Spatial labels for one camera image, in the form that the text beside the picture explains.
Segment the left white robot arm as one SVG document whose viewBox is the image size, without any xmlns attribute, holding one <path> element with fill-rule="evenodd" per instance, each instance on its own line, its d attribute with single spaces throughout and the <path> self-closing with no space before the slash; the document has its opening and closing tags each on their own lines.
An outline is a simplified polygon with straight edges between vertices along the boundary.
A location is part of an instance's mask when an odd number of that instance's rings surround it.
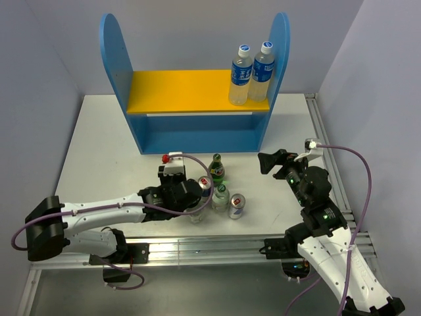
<svg viewBox="0 0 421 316">
<path fill-rule="evenodd" d="M 76 252 L 120 263 L 128 255 L 123 233 L 99 228 L 169 220 L 198 205 L 201 196 L 199 183 L 179 173 L 162 176 L 160 186 L 117 199 L 62 203 L 58 196 L 47 197 L 25 219 L 28 260 L 44 261 L 62 252 Z"/>
</svg>

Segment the green Perrier bottle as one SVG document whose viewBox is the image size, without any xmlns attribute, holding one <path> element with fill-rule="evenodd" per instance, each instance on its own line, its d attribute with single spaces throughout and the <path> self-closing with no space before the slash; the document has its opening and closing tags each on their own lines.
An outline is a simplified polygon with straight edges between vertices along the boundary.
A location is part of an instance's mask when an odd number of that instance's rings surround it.
<svg viewBox="0 0 421 316">
<path fill-rule="evenodd" d="M 213 155 L 208 170 L 210 172 L 209 178 L 213 181 L 214 186 L 217 187 L 221 185 L 225 177 L 225 168 L 221 161 L 221 154 L 215 153 Z"/>
</svg>

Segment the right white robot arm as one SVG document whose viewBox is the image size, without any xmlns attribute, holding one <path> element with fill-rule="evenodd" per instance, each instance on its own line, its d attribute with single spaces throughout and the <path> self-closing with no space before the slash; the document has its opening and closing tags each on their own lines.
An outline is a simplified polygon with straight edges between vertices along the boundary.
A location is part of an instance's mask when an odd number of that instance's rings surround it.
<svg viewBox="0 0 421 316">
<path fill-rule="evenodd" d="M 267 238 L 259 250 L 267 259 L 302 257 L 340 302 L 340 315 L 400 315 L 405 306 L 378 281 L 355 244 L 353 231 L 330 198 L 327 170 L 310 166 L 307 155 L 280 149 L 258 154 L 260 171 L 285 180 L 301 206 L 302 222 L 282 238 Z"/>
</svg>

